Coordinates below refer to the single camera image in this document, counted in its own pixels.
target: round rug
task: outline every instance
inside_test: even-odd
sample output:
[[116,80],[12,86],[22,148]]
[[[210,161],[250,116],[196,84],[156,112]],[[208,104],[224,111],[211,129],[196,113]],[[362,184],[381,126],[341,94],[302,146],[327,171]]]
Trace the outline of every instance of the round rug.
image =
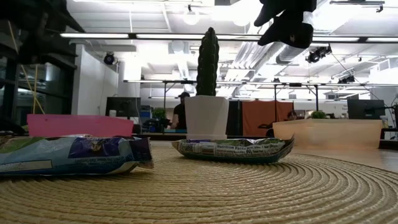
[[0,223],[398,223],[398,174],[324,157],[268,166],[155,148],[155,169],[6,178]]

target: snack bag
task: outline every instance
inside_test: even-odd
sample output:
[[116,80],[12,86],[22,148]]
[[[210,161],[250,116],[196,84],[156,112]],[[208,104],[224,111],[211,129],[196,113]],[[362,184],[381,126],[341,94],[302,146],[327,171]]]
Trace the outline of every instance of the snack bag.
[[153,167],[149,139],[0,137],[0,175],[118,174]]
[[273,163],[291,152],[294,136],[289,140],[277,138],[180,140],[173,142],[172,145],[179,153],[192,159]]

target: computer monitor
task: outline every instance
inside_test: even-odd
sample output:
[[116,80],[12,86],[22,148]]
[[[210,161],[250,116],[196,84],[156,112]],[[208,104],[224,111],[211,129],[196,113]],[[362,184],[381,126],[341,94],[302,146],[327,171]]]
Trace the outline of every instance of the computer monitor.
[[386,115],[383,100],[347,100],[349,119],[380,119]]
[[116,110],[117,117],[139,117],[141,99],[135,97],[108,97],[106,99],[105,115],[109,116],[110,110]]

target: yellow cable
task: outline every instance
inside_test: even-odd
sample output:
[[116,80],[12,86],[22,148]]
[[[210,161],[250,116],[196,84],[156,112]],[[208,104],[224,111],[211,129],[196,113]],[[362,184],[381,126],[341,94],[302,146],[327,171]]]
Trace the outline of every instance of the yellow cable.
[[[36,98],[36,81],[37,81],[37,65],[35,66],[35,87],[33,91],[33,97]],[[36,113],[36,101],[33,99],[33,114]]]
[[[13,33],[13,31],[12,31],[12,27],[11,27],[10,21],[8,21],[8,27],[10,28],[10,33],[11,33],[12,41],[14,42],[15,51],[17,52],[17,54],[19,54],[17,42],[15,41],[14,33]],[[28,87],[29,87],[29,90],[30,90],[31,92],[33,92],[32,86],[30,85],[29,79],[27,78],[27,73],[26,73],[26,71],[25,71],[25,68],[24,68],[23,65],[20,65],[20,66],[21,66],[22,71],[24,72],[24,75],[25,75],[26,82],[27,82],[27,85],[28,85]],[[44,110],[43,110],[43,108],[42,108],[42,105],[40,104],[39,100],[38,100],[37,97],[36,97],[36,93],[35,93],[35,92],[34,92],[34,94],[33,94],[33,97],[34,97],[34,102],[37,102],[37,105],[39,106],[40,110],[42,111],[43,114],[45,114],[45,113],[44,113]]]

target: white pot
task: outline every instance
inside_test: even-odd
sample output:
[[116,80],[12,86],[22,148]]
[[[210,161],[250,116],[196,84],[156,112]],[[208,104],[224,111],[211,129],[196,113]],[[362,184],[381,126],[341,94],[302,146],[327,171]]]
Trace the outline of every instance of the white pot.
[[226,139],[229,101],[217,96],[185,98],[187,139]]

